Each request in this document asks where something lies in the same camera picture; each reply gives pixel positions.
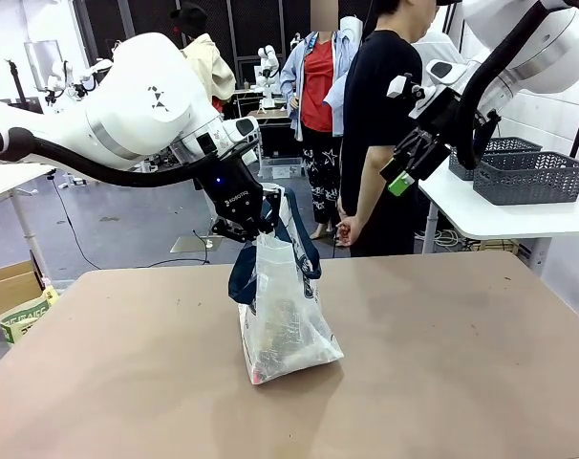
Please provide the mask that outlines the person's right hand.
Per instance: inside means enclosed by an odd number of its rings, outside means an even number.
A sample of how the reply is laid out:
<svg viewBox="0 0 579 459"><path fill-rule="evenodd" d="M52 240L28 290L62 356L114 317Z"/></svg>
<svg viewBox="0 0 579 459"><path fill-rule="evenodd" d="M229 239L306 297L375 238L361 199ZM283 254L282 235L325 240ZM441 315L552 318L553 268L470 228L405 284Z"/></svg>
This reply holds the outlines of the person's right hand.
<svg viewBox="0 0 579 459"><path fill-rule="evenodd" d="M337 225L337 243L341 247L350 247L358 239L364 224L357 216L347 216Z"/></svg>

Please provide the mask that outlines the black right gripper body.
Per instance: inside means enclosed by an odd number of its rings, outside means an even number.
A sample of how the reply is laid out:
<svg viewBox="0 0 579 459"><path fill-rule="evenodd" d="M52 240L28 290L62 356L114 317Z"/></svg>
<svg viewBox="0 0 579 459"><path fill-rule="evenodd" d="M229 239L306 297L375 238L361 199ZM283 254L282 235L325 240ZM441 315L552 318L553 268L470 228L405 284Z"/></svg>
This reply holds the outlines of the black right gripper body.
<svg viewBox="0 0 579 459"><path fill-rule="evenodd" d="M461 95L454 89L412 89L409 98L415 103L409 116L416 126L407 139L457 144L467 133L466 124L458 118Z"/></svg>

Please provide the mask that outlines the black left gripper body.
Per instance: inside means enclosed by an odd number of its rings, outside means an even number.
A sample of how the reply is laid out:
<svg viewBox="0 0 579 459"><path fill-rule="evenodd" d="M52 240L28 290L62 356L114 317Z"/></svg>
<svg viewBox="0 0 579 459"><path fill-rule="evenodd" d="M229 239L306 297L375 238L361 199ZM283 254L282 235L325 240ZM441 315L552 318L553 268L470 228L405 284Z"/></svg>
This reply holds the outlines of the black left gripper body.
<svg viewBox="0 0 579 459"><path fill-rule="evenodd" d="M263 188L240 156L206 164L198 182L218 216L240 226L255 226L260 218Z"/></svg>

